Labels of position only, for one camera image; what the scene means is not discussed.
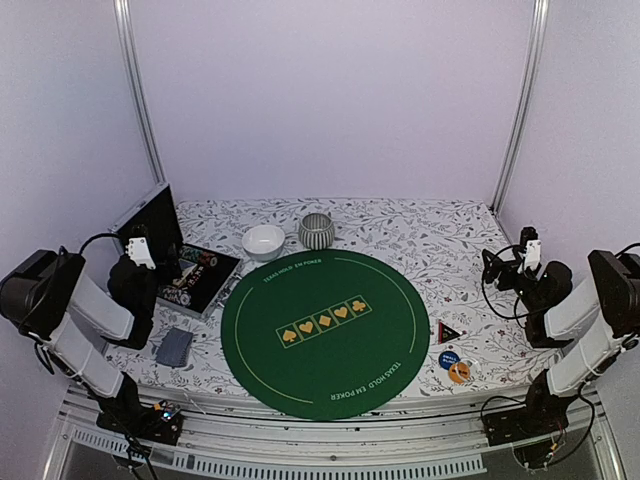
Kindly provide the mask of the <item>blue small blind button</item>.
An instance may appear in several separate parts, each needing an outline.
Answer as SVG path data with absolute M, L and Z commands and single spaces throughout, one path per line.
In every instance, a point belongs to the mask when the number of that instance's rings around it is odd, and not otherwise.
M 449 370 L 453 365 L 459 362 L 459 355 L 453 351 L 443 351 L 438 357 L 439 366 L 445 370 Z

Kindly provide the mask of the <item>clear acrylic dealer button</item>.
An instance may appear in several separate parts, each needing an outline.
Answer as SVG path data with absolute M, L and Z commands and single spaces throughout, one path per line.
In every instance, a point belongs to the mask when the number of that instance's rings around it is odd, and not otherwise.
M 450 379 L 458 384 L 468 384 L 481 375 L 480 364 L 475 359 L 461 359 L 449 369 Z

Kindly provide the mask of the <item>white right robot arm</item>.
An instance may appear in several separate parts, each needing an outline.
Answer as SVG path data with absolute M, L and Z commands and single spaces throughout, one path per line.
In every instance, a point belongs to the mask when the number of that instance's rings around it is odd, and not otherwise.
M 484 256 L 485 283 L 512 289 L 526 310 L 525 336 L 534 348 L 564 349 L 564 356 L 532 381 L 523 407 L 509 424 L 527 436 L 568 424 L 568 407 L 586 385 L 600 377 L 617 357 L 638 343 L 639 247 L 618 253 L 593 250 L 590 272 L 579 283 L 560 261 L 541 268 L 538 247 L 517 249 L 512 261 Z

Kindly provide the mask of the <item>poker chip row lower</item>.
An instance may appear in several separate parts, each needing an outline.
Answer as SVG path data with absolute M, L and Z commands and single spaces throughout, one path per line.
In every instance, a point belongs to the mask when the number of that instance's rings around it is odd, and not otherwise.
M 182 307 L 190 307 L 192 303 L 191 294 L 186 289 L 173 285 L 161 286 L 158 289 L 158 298 Z

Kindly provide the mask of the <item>boxed card deck in case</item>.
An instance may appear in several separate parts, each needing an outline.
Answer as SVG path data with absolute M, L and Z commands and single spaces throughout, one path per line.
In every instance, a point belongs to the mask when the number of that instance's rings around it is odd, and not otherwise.
M 206 270 L 205 265 L 184 259 L 179 264 L 182 268 L 181 276 L 173 281 L 173 285 L 179 289 L 189 289 L 196 285 Z

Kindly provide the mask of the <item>aluminium poker chip case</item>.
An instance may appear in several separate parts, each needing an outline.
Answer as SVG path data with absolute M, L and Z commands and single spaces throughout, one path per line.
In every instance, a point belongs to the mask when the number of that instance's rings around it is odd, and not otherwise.
M 205 319 L 213 313 L 223 292 L 240 271 L 239 258 L 184 241 L 171 188 L 166 182 L 156 185 L 137 201 L 116 220 L 109 231 L 117 236 L 121 251 L 125 250 L 130 238 L 146 238 L 156 264 L 158 289 L 163 285 L 173 285 L 173 281 L 181 276 L 180 249 L 184 245 L 215 253 L 218 258 L 217 265 L 213 268 L 206 267 L 199 282 L 186 289 L 192 297 L 190 307 L 174 305 L 159 299 L 157 293 L 160 303 L 197 319 Z

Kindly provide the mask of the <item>poker chip row upper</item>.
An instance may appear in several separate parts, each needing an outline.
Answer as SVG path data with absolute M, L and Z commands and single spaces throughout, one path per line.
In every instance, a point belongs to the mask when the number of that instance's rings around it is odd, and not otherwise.
M 188 245 L 184 245 L 180 249 L 180 258 L 210 268 L 215 267 L 218 263 L 218 258 L 212 251 Z

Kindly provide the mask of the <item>grey playing card deck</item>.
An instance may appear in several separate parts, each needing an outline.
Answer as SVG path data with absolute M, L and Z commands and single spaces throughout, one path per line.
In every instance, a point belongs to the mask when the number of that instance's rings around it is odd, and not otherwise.
M 192 341 L 192 332 L 172 327 L 157 349 L 156 362 L 172 368 L 186 367 Z

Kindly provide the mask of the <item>orange big blind button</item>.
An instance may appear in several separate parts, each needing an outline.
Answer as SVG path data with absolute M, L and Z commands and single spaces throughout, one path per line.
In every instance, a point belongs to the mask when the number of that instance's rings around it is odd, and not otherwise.
M 454 383 L 463 384 L 471 379 L 471 370 L 466 363 L 459 362 L 448 370 L 448 375 Z

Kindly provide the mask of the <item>white ceramic bowl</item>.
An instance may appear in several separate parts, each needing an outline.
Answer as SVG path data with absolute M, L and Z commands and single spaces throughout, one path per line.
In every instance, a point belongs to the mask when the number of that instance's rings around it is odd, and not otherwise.
M 280 256 L 285 232 L 274 225 L 258 225 L 247 230 L 241 240 L 246 254 L 258 262 L 269 262 Z

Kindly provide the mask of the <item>striped grey ceramic cup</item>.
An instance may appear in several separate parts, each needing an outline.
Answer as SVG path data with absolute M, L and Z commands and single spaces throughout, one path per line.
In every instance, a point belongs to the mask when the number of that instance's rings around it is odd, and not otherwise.
M 334 222 L 329 215 L 310 213 L 300 221 L 298 236 L 301 244 L 309 250 L 327 249 L 334 241 Z

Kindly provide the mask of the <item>round green poker mat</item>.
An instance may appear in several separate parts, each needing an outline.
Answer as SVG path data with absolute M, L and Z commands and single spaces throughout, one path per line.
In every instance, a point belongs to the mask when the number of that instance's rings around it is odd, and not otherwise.
M 233 377 L 286 415 L 347 419 L 397 397 L 427 357 L 419 292 L 397 270 L 347 250 L 265 264 L 232 290 L 221 342 Z

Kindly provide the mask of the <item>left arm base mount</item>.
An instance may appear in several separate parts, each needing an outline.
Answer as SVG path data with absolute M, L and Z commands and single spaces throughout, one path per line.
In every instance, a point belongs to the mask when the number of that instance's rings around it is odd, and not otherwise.
M 184 417 L 166 401 L 154 407 L 102 402 L 96 425 L 135 439 L 176 446 Z

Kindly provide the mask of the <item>left aluminium frame post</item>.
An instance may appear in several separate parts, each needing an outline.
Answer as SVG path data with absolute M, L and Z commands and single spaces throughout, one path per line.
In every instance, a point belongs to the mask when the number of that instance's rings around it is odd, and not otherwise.
M 160 159 L 151 116 L 145 98 L 136 51 L 130 2 L 127 0 L 114 0 L 113 7 L 125 73 L 129 83 L 134 113 L 138 122 L 149 168 L 154 182 L 156 184 L 163 183 L 166 181 L 166 174 Z

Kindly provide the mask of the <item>aluminium frame post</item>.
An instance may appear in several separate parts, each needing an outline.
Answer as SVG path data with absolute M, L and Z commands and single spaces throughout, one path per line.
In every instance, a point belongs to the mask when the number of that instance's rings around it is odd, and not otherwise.
M 520 93 L 498 182 L 490 206 L 495 216 L 499 216 L 504 207 L 509 185 L 515 171 L 543 53 L 549 7 L 550 2 L 548 0 L 535 0 L 533 2 L 533 14 Z
M 160 159 L 151 116 L 145 98 L 136 51 L 130 2 L 127 0 L 114 0 L 113 7 L 125 73 L 129 83 L 134 113 L 138 122 L 149 168 L 154 182 L 156 184 L 163 183 L 166 181 L 166 174 Z

